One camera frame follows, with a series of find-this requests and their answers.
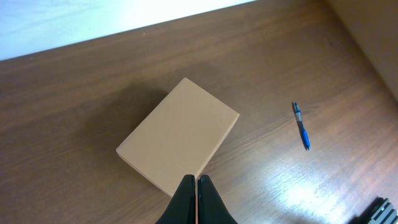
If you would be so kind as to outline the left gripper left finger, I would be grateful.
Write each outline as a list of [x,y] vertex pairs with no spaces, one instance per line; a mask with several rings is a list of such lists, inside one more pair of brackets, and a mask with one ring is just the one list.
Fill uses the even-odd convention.
[[195,224],[195,177],[187,174],[181,180],[165,212],[155,224]]

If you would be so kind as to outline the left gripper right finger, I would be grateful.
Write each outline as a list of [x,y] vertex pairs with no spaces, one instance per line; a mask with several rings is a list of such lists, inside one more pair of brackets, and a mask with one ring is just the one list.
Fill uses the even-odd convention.
[[198,223],[237,224],[223,203],[209,175],[198,179]]

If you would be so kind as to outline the brown cardboard box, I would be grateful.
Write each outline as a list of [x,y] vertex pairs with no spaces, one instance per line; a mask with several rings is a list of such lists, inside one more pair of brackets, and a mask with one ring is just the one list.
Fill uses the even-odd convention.
[[184,175],[200,175],[238,118],[238,112],[184,78],[116,152],[173,196]]

